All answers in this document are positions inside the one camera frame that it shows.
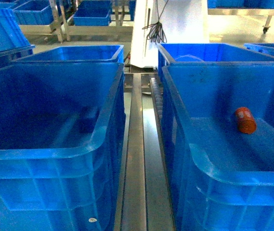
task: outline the metal shelf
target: metal shelf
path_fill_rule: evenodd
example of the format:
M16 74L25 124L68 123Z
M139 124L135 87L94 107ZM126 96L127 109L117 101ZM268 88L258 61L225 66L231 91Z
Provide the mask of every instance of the metal shelf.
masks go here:
M250 8L216 8L208 9L208 15L250 15L250 16L268 16L263 33L266 34L270 28L270 22L274 16L274 9L250 9Z
M113 9L115 10L115 22L116 26L72 26L73 16L68 20L65 17L65 8L63 1L60 0L60 9L62 15L59 16L58 9L55 0L49 0L53 22L50 25L19 25L24 34L30 35L57 35L60 43L64 41L64 34L66 34L66 40L70 41L71 35L85 35L85 36L119 36L119 35L132 35L132 26L122 26L125 16L126 0L113 0ZM72 10L76 12L78 0L73 0Z
M51 35L55 34L57 23L53 21L50 25L19 25L22 33L25 35L40 34Z

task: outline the orange cylindrical container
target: orange cylindrical container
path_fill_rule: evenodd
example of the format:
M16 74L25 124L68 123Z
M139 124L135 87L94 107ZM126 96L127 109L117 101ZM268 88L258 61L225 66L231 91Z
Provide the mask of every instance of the orange cylindrical container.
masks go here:
M253 118L251 111L246 107L237 108L235 111L237 119L237 128L245 134L252 134L257 129L257 123Z

